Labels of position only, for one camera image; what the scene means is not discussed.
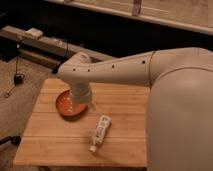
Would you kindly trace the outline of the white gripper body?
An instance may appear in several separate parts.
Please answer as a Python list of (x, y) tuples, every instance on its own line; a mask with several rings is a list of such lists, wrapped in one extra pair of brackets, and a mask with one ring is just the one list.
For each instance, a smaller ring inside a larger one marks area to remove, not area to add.
[(70, 95), (74, 104), (88, 104), (92, 100), (92, 91), (88, 83), (71, 84)]

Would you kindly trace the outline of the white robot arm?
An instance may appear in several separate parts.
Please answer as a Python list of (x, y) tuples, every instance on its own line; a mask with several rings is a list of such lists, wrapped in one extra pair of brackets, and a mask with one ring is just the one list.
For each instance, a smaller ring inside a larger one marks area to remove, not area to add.
[(157, 50), (93, 63), (78, 52), (60, 65), (73, 102), (91, 101), (91, 82), (147, 86), (148, 171), (213, 171), (213, 52)]

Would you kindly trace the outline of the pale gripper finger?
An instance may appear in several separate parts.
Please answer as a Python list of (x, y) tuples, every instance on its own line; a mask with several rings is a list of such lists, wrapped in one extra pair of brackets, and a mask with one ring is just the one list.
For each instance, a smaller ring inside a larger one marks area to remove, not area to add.
[(93, 102), (90, 103), (90, 107), (92, 110), (96, 111), (96, 106)]

